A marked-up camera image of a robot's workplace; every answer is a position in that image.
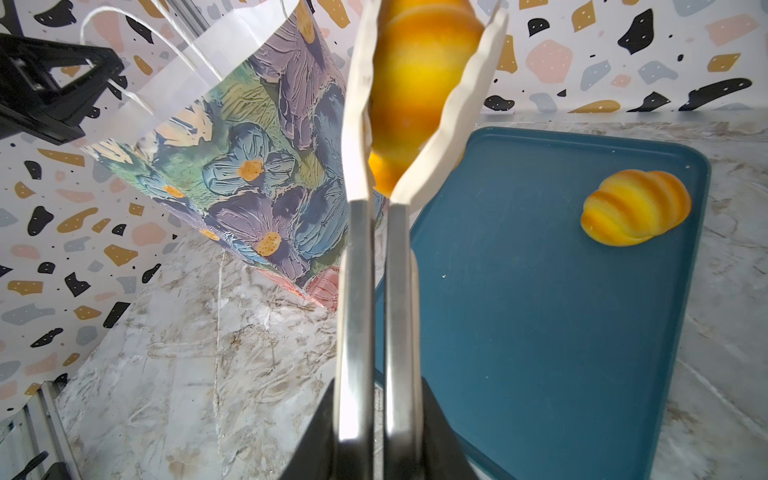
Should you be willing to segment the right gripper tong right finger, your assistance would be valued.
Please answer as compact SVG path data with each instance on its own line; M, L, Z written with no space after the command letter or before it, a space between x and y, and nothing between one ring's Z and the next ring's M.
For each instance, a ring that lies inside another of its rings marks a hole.
M382 365L383 473L388 479L475 477L456 433L423 375L423 290L414 235L430 201L465 155L504 49L509 23L506 9L495 6L487 20L479 20L484 31L477 50L445 101L438 129L388 197Z

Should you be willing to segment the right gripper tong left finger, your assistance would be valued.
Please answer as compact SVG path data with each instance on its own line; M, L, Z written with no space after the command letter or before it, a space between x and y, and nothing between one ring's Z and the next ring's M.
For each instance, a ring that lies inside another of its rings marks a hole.
M368 166L372 143L368 104L381 6L380 1L364 3L350 62L341 131L349 220L337 310L334 479L371 479L374 473L374 195Z

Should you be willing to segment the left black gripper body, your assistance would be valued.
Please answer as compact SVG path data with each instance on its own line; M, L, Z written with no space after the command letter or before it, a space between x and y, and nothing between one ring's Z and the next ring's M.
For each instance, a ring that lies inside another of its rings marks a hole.
M65 85L52 70L92 67ZM1 137L28 133L53 145L85 136L83 119L124 65L111 49L1 35Z

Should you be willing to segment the white floral paper bag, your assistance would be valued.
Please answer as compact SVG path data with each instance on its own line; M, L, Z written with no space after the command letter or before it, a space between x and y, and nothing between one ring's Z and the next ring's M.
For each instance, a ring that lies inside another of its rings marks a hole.
M349 204L346 88L306 1L228 12L85 150L286 290L335 310Z

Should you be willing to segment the shell shaped striped bun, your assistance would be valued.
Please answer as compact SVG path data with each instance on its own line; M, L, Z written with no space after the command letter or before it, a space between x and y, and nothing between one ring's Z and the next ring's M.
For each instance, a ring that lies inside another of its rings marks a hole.
M676 176L628 169L604 179L586 198L580 224L600 244L629 247L676 228L691 209L691 196Z

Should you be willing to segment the round striped bun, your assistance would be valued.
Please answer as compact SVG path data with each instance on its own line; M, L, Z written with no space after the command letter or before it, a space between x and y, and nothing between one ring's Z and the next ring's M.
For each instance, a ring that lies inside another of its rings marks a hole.
M468 1L384 1L369 99L375 189L390 197L438 129L484 26Z

